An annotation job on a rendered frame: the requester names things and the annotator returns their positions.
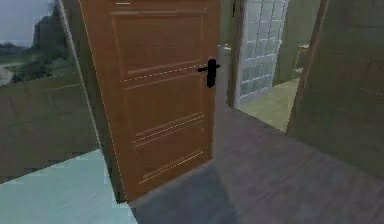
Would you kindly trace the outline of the framed landscape picture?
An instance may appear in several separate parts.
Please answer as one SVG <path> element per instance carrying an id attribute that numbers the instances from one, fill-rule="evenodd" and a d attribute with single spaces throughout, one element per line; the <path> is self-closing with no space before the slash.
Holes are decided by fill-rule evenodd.
<path id="1" fill-rule="evenodd" d="M 0 0 L 0 86 L 76 73 L 59 0 Z"/>

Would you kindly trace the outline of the white glass-pane door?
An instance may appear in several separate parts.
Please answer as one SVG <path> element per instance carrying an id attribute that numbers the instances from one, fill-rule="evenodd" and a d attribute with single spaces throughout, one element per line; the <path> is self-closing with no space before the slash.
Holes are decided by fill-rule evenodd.
<path id="1" fill-rule="evenodd" d="M 272 87 L 289 0 L 244 0 L 236 75 L 235 107 Z"/>

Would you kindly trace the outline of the pale wooden chair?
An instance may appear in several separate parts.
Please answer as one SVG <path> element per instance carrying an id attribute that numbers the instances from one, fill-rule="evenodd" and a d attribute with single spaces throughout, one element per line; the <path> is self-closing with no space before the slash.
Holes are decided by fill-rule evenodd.
<path id="1" fill-rule="evenodd" d="M 309 44 L 303 44 L 297 46 L 297 51 L 294 59 L 292 78 L 296 79 L 302 73 L 306 52 L 309 50 Z"/>

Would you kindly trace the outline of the brown wooden room door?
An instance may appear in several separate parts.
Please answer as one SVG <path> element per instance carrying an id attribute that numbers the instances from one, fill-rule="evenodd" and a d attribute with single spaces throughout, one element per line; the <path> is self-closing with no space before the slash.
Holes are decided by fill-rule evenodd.
<path id="1" fill-rule="evenodd" d="M 213 157 L 220 0 L 80 0 L 124 198 Z"/>

